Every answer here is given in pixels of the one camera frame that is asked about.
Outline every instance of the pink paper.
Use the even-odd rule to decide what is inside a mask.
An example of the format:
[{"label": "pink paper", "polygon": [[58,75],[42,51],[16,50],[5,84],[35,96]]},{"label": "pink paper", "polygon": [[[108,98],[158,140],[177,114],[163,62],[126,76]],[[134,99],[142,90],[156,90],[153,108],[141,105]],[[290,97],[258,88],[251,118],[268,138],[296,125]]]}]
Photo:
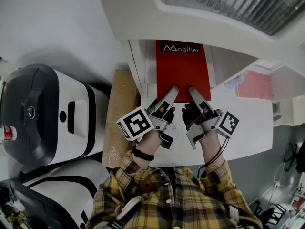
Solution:
[{"label": "pink paper", "polygon": [[272,100],[270,77],[257,72],[248,71],[238,86],[238,96]]}]

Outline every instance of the black wristband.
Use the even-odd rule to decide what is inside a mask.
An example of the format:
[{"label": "black wristband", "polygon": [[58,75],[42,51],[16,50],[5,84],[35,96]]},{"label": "black wristband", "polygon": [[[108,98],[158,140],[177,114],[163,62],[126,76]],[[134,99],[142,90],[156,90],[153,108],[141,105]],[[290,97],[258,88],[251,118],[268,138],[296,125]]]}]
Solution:
[{"label": "black wristband", "polygon": [[147,160],[147,161],[152,161],[154,159],[153,155],[145,154],[145,153],[141,152],[139,149],[136,149],[135,147],[136,146],[134,146],[132,148],[132,153],[134,154],[134,156],[136,156],[138,158],[141,158],[141,159],[144,159],[144,160]]}]

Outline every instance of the red book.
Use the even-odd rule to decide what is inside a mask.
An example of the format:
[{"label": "red book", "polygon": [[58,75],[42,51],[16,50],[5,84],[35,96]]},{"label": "red book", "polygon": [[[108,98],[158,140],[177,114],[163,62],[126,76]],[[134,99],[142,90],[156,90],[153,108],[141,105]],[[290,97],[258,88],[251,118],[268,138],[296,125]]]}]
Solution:
[{"label": "red book", "polygon": [[161,100],[173,85],[179,87],[176,103],[192,101],[189,87],[195,87],[211,100],[209,74],[202,44],[177,41],[156,41],[157,98]]}]

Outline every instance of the brown cardboard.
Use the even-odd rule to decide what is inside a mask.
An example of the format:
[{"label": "brown cardboard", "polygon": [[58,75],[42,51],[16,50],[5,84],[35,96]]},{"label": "brown cardboard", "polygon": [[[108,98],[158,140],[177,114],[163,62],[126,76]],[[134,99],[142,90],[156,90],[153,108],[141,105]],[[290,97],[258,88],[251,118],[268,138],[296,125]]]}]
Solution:
[{"label": "brown cardboard", "polygon": [[130,71],[116,70],[109,99],[102,164],[105,167],[121,166],[132,142],[125,139],[116,121],[138,106],[139,92]]}]

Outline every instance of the black lid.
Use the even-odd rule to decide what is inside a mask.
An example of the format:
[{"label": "black lid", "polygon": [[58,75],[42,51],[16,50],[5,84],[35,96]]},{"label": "black lid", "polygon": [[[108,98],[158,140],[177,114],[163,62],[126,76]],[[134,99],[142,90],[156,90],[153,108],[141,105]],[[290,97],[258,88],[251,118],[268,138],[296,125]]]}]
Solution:
[{"label": "black lid", "polygon": [[56,72],[31,64],[13,72],[1,101],[0,124],[17,130],[15,141],[3,141],[7,153],[29,166],[50,163],[58,136],[59,82]]}]

